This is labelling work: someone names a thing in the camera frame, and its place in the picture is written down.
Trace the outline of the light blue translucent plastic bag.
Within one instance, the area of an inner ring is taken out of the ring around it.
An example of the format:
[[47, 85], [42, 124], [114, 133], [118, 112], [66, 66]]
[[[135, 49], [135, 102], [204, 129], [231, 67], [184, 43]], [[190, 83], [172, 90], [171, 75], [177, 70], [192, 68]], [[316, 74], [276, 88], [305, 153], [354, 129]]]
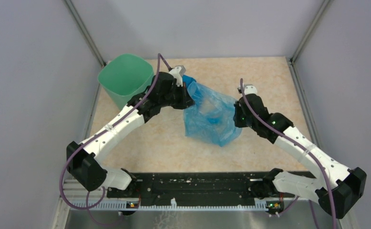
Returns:
[[240, 136], [233, 119], [235, 98], [197, 82], [187, 89], [195, 104], [183, 112], [186, 137], [226, 146]]

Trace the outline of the green plastic trash bin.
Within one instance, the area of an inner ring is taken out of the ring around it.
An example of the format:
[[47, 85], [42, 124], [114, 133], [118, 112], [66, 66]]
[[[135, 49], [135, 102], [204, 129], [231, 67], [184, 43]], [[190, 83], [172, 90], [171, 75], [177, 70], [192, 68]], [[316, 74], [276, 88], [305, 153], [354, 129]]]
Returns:
[[153, 67], [134, 54], [122, 54], [110, 61], [99, 73], [98, 82], [118, 109], [136, 94], [143, 92], [155, 75]]

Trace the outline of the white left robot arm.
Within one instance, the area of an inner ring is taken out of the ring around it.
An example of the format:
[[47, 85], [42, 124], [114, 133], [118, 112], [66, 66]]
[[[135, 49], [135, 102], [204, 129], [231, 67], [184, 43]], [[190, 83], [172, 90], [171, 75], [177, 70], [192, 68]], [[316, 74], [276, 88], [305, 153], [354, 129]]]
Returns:
[[194, 78], [171, 71], [153, 77], [155, 85], [134, 95], [120, 113], [101, 130], [81, 143], [72, 141], [66, 149], [67, 171], [87, 190], [112, 187], [124, 197], [136, 192], [135, 177], [125, 169], [102, 168], [101, 163], [129, 133], [146, 124], [164, 107], [184, 110], [195, 104], [187, 91]]

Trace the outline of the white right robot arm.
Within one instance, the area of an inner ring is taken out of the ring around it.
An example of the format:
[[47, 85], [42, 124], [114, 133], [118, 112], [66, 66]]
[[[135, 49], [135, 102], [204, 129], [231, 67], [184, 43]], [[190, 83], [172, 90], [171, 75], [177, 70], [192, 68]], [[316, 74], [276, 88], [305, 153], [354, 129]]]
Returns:
[[262, 99], [248, 94], [234, 103], [236, 127], [249, 127], [258, 136], [283, 149], [314, 178], [274, 168], [264, 179], [263, 191], [270, 197], [290, 193], [314, 201], [329, 215], [342, 219], [362, 197], [367, 179], [360, 167], [349, 168], [308, 140], [281, 113], [269, 113]]

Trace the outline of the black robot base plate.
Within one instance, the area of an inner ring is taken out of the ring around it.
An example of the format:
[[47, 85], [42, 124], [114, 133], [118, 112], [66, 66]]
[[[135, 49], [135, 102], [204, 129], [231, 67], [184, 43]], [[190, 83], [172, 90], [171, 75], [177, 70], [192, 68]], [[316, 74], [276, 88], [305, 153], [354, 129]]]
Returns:
[[265, 191], [264, 172], [136, 173], [126, 190], [109, 187], [107, 198], [140, 199], [142, 207], [168, 206], [174, 199], [180, 207], [253, 206], [256, 201], [284, 200], [290, 194]]

